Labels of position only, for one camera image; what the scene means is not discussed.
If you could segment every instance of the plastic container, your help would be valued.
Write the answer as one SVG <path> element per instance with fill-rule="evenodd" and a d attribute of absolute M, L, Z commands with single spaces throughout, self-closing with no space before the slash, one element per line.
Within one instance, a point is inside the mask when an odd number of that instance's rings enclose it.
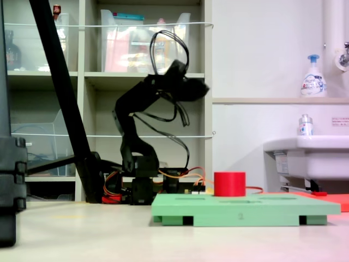
<path fill-rule="evenodd" d="M 307 114 L 302 115 L 299 119 L 299 135 L 314 135 L 312 118 Z"/>
<path fill-rule="evenodd" d="M 65 25 L 76 25 L 76 22 L 71 15 L 60 14 L 56 21 L 56 27 L 65 61 L 67 62 L 69 71 L 77 71 L 79 29 L 77 27 L 65 27 Z M 5 29 L 14 32 L 13 44 L 21 52 L 21 65 L 14 70 L 50 71 L 36 26 L 5 25 Z"/>
<path fill-rule="evenodd" d="M 301 97 L 326 97 L 327 96 L 327 84 L 320 73 L 316 60 L 319 59 L 318 55 L 308 56 L 311 67 L 308 73 L 305 75 L 302 87 L 300 89 Z"/>
<path fill-rule="evenodd" d="M 180 15 L 177 23 L 188 23 L 190 14 Z M 180 38 L 189 46 L 189 25 L 157 25 L 157 26 L 136 26 L 135 21 L 129 20 L 134 26 L 117 27 L 117 20 L 109 10 L 101 10 L 102 27 L 102 52 L 101 71 L 102 72 L 130 72 L 130 73 L 154 73 L 149 56 L 149 43 L 154 33 L 166 29 Z M 164 57 L 166 66 L 158 69 L 158 73 L 166 72 L 173 60 L 178 59 L 186 62 L 186 54 L 182 47 L 174 40 L 165 38 L 168 51 Z"/>
<path fill-rule="evenodd" d="M 215 172 L 215 197 L 244 197 L 246 196 L 245 172 Z"/>
<path fill-rule="evenodd" d="M 11 124 L 11 132 L 14 137 L 26 140 L 28 149 L 28 166 L 45 163 L 73 154 L 67 128 L 61 110 L 59 110 L 52 123 L 22 123 Z M 46 135 L 22 135 L 22 134 L 46 134 Z M 60 168 L 44 171 L 37 176 L 74 176 L 75 165 L 69 164 Z"/>

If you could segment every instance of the pipe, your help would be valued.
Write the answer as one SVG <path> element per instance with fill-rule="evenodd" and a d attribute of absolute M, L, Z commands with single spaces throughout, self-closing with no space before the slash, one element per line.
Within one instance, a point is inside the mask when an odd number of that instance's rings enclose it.
<path fill-rule="evenodd" d="M 330 97 L 342 97 L 344 83 L 342 71 L 335 59 L 344 53 L 345 42 L 345 0 L 323 0 L 324 51 L 323 72 Z"/>

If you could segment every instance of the green foam base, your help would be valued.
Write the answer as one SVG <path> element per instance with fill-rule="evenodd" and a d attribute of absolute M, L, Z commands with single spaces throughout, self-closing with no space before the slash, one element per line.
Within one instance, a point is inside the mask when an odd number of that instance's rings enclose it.
<path fill-rule="evenodd" d="M 340 212 L 339 204 L 293 194 L 158 194 L 152 204 L 154 222 L 197 227 L 326 225 L 327 215 Z"/>

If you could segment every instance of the sink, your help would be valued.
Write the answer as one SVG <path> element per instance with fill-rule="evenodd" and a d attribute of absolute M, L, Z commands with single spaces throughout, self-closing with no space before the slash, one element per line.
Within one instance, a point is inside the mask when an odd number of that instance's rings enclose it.
<path fill-rule="evenodd" d="M 276 139 L 263 145 L 275 155 L 281 176 L 349 180 L 349 136 L 312 135 Z"/>

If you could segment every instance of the shelf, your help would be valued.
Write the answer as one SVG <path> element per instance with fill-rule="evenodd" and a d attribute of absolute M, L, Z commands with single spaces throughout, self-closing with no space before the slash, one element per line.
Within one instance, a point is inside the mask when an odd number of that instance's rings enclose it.
<path fill-rule="evenodd" d="M 200 5 L 201 0 L 97 0 L 97 3 L 124 5 Z"/>
<path fill-rule="evenodd" d="M 98 91 L 127 91 L 147 75 L 146 73 L 85 72 L 86 80 Z M 186 76 L 204 78 L 204 74 L 199 73 L 188 73 Z"/>
<path fill-rule="evenodd" d="M 123 177 L 122 181 L 124 183 L 130 183 L 132 182 L 133 177 Z M 184 177 L 184 178 L 180 178 L 179 181 L 181 183 L 195 183 L 198 180 L 198 177 Z M 162 182 L 163 178 L 162 177 L 155 177 L 153 178 L 154 182 Z"/>
<path fill-rule="evenodd" d="M 213 98 L 213 104 L 349 104 L 349 97 Z"/>
<path fill-rule="evenodd" d="M 8 71 L 9 87 L 16 91 L 53 91 L 51 72 Z M 77 72 L 70 72 L 74 90 L 77 90 Z"/>
<path fill-rule="evenodd" d="M 26 182 L 75 182 L 75 176 L 26 176 Z"/>

